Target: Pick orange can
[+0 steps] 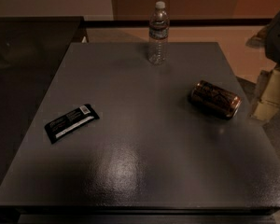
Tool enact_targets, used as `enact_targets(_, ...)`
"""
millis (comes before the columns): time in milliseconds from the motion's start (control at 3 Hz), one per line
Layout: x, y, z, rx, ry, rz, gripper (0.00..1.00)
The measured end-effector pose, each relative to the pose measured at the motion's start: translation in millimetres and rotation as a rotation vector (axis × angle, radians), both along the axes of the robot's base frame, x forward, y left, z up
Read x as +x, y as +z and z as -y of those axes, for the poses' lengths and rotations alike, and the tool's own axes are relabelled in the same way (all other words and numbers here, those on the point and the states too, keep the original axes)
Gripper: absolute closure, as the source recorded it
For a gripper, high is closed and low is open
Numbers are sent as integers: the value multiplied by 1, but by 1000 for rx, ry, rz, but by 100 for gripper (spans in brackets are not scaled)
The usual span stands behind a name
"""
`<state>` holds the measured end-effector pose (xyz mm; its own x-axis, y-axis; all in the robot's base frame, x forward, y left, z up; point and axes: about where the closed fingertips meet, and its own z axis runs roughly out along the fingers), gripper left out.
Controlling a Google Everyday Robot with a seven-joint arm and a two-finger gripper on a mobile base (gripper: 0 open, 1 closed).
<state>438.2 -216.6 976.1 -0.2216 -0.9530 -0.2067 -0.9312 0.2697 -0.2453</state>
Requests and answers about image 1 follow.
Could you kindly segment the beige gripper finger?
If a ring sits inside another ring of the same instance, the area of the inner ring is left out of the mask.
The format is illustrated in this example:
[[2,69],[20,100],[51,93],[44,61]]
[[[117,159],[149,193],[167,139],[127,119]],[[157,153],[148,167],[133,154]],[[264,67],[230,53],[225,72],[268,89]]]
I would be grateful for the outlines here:
[[280,64],[271,71],[259,74],[250,116],[261,121],[269,121],[280,111]]

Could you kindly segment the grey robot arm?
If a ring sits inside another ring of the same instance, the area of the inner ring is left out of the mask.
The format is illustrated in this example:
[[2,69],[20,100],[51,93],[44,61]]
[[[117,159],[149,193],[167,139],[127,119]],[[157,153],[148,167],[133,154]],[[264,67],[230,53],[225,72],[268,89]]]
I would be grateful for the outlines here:
[[269,24],[250,37],[246,45],[264,48],[265,56],[276,63],[270,72],[260,72],[252,102],[251,116],[269,121],[280,111],[280,11]]

